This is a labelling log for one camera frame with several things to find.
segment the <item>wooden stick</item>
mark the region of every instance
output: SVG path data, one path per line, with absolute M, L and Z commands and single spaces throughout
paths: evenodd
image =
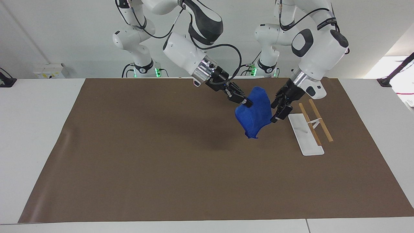
M 316 108 L 315 103 L 313 102 L 312 99 L 309 99 L 309 103 L 312 106 L 313 111 L 315 112 L 315 115 L 317 118 L 321 118 L 319 123 L 322 126 L 323 131 L 325 132 L 326 137 L 328 138 L 329 142 L 333 142 L 334 139 L 332 138 L 331 134 L 329 133 L 328 127 L 326 127 L 325 122 L 323 121 L 322 117 L 320 116 L 320 113 L 318 111 L 318 109 Z
M 299 103 L 299 107 L 301 108 L 302 113 L 303 113 L 303 115 L 305 116 L 305 120 L 306 120 L 306 122 L 310 122 L 311 120 L 309 119 L 309 116 L 308 116 L 308 114 L 306 113 L 306 110 L 305 110 L 305 107 L 303 107 L 303 104 L 302 104 L 302 103 Z M 308 126 L 309 126 L 309 128 L 311 129 L 310 131 L 312 132 L 313 137 L 315 138 L 316 143 L 318 144 L 318 146 L 322 146 L 322 143 L 320 143 L 319 137 L 318 137 L 318 135 L 316 134 L 316 131 L 315 131 L 315 129 L 314 129 L 314 128 L 313 128 L 313 126 L 312 126 L 312 123 L 308 123 Z

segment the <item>brown mat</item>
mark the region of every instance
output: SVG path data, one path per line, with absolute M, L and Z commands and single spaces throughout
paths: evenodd
M 271 100 L 285 82 L 237 80 Z M 305 157 L 288 119 L 247 139 L 237 105 L 191 80 L 88 79 L 19 223 L 414 216 L 338 80 L 323 84 L 335 141 L 318 128 L 325 155 Z

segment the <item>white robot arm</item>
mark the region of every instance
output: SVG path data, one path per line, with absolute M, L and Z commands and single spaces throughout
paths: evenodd
M 277 93 L 272 108 L 276 114 L 272 122 L 285 119 L 292 111 L 291 103 L 305 93 L 313 99 L 326 96 L 320 80 L 331 70 L 348 50 L 347 39 L 339 32 L 336 18 L 326 0 L 277 0 L 277 24 L 261 24 L 255 31 L 262 45 L 262 55 L 256 62 L 257 74 L 270 77 L 275 72 L 279 52 L 275 45 L 291 46 L 301 61 L 286 85 Z M 315 29 L 299 32 L 295 23 L 296 9 L 304 11 L 316 23 Z
M 223 20 L 212 9 L 206 7 L 199 0 L 115 0 L 118 10 L 128 24 L 125 30 L 113 35 L 116 46 L 129 51 L 134 58 L 135 72 L 140 77 L 154 77 L 150 70 L 154 65 L 147 47 L 139 43 L 153 35 L 155 28 L 142 12 L 145 5 L 152 13 L 164 15 L 177 6 L 186 10 L 190 16 L 188 32 L 192 39 L 205 45 L 212 45 L 223 33 Z M 194 85 L 206 83 L 214 91 L 222 90 L 230 101 L 242 103 L 250 107 L 253 103 L 246 98 L 244 92 L 233 82 L 229 74 L 220 68 L 215 61 L 187 40 L 185 37 L 173 32 L 163 47 L 164 53 L 175 64 L 184 68 L 194 78 Z
M 112 35 L 114 44 L 118 48 L 131 53 L 137 77 L 159 76 L 158 71 L 155 69 L 156 62 L 151 58 L 149 49 L 141 45 L 143 41 L 150 38 L 147 32 L 155 33 L 154 24 L 144 16 L 142 2 L 140 0 L 129 2 L 127 0 L 119 0 L 119 2 L 115 0 L 115 3 L 127 25 Z

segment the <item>blue towel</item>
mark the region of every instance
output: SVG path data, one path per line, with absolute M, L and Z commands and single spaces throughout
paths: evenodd
M 236 108 L 236 118 L 246 131 L 248 138 L 256 138 L 260 129 L 270 124 L 272 109 L 266 91 L 261 87 L 254 87 L 250 93 L 249 100 L 253 102 L 250 108 L 240 105 Z

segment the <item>table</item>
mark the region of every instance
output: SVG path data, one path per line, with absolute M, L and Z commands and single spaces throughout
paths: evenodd
M 84 79 L 19 80 L 1 89 L 0 232 L 408 232 L 414 217 L 128 223 L 17 223 Z M 394 176 L 414 205 L 414 114 L 376 80 L 341 80 Z

